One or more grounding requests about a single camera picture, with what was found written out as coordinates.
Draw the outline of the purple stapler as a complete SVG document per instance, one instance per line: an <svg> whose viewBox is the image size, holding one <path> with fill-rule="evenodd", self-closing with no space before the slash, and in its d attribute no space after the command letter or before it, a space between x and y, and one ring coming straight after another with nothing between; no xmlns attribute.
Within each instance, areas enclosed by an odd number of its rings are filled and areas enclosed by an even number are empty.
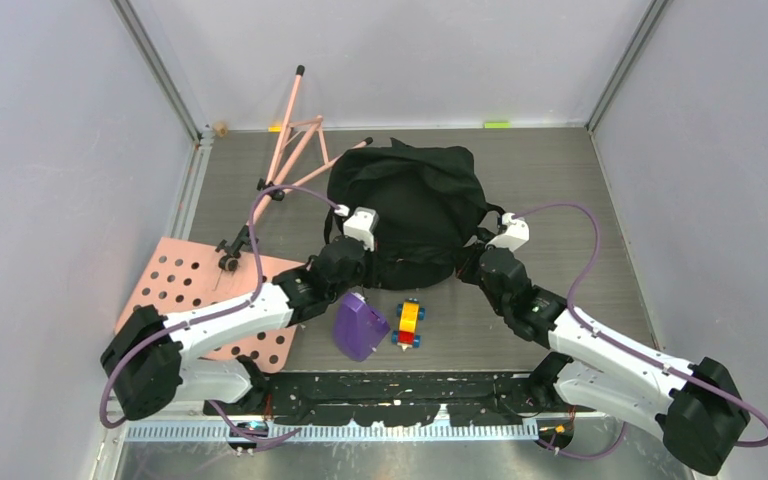
<svg viewBox="0 0 768 480"><path fill-rule="evenodd" d="M384 314L369 305L359 293L346 293L340 300L332 338L350 360L364 362L390 332Z"/></svg>

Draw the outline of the black backpack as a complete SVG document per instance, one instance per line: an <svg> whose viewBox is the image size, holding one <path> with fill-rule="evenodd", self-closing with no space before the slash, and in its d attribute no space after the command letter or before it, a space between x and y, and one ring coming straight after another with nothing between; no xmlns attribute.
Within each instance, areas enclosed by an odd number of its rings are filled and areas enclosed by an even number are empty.
<svg viewBox="0 0 768 480"><path fill-rule="evenodd" d="M346 151L331 169L326 195L377 213L376 247L362 285L390 291L428 288L460 272L469 241L490 237L481 225L487 214L505 212L487 201L467 148L397 139Z"/></svg>

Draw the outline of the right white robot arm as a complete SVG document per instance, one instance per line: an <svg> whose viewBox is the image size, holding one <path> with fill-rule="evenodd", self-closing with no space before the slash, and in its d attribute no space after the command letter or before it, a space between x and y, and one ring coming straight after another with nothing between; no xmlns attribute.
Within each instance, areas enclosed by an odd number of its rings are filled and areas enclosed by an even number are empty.
<svg viewBox="0 0 768 480"><path fill-rule="evenodd" d="M533 284L508 249L469 246L456 275L481 289L517 337L547 349L529 381L537 406L604 412L661 440L686 467L720 472L750 422L725 365L710 357L692 363L619 334Z"/></svg>

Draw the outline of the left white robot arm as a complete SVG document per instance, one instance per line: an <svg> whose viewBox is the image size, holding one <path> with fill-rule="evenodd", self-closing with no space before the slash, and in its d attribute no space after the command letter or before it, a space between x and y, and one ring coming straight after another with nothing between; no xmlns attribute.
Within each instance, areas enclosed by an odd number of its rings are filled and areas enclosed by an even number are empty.
<svg viewBox="0 0 768 480"><path fill-rule="evenodd" d="M206 354L241 338L301 324L322 315L340 296L360 285L372 241L338 236L302 266L265 281L262 263L255 289L190 311L160 313L152 305L134 310L100 357L107 375L99 416L107 428L115 398L124 421L150 417L176 401L217 400L244 414L267 398L251 360L211 361Z"/></svg>

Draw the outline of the colourful toy block car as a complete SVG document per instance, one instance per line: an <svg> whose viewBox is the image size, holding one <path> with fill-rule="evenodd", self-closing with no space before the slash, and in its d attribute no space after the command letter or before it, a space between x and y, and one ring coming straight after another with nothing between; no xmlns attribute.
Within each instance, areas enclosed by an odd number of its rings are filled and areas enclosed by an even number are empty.
<svg viewBox="0 0 768 480"><path fill-rule="evenodd" d="M397 305L396 314L397 326L391 334L391 342L402 350L419 348L421 336L417 333L417 328L425 319L425 308L416 298L408 298Z"/></svg>

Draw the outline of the pink tripod stand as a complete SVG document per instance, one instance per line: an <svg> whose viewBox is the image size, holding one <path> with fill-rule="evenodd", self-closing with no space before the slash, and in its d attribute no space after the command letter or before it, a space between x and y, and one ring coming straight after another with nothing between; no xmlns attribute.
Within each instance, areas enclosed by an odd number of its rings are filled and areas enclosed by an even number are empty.
<svg viewBox="0 0 768 480"><path fill-rule="evenodd" d="M277 134L277 139L266 175L264 178L260 178L256 185L256 190L259 193L268 187L284 184L314 138L318 139L322 164L307 175L292 182L291 186L304 186L309 181L328 172L341 158L341 155L331 156L329 154L322 115L316 115L306 120L293 120L295 105L305 72L306 67L304 65L299 64L296 67L283 119L279 124L268 129L269 132ZM250 250L257 243L257 239L251 233L250 224L256 222L271 203L282 201L289 191L289 188L276 190L268 193L263 200L257 200L251 220L245 221L234 239L221 240L217 244L215 252L219 254L218 267L222 271L235 272L237 270L243 251Z"/></svg>

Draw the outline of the pink perforated stand board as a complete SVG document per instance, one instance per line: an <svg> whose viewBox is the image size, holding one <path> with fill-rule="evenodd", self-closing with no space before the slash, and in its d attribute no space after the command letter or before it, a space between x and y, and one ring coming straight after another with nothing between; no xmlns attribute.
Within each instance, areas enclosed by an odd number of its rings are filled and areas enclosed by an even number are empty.
<svg viewBox="0 0 768 480"><path fill-rule="evenodd" d="M242 255L238 268L218 266L221 254L212 246L163 237L140 275L114 330L119 331L137 308L152 304L162 313L183 312L213 305L256 286L253 256ZM296 334L294 327L236 336L204 357L215 361L246 355L266 374L284 369Z"/></svg>

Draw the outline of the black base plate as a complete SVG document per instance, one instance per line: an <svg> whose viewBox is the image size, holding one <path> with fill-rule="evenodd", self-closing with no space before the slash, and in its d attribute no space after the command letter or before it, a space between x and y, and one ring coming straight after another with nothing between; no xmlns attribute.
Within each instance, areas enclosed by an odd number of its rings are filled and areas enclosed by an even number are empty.
<svg viewBox="0 0 768 480"><path fill-rule="evenodd" d="M222 404L285 426L427 426L440 414L452 425L504 426L537 414L569 416L558 400L539 401L526 373L506 371L287 372L255 384L253 398Z"/></svg>

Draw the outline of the aluminium frame rail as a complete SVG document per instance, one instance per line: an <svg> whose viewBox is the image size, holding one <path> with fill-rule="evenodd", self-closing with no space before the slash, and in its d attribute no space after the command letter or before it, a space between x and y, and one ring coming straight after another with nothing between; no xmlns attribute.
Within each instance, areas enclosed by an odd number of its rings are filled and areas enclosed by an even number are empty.
<svg viewBox="0 0 768 480"><path fill-rule="evenodd" d="M689 479L647 433L602 412L514 425L285 426L185 402L108 436L99 479Z"/></svg>

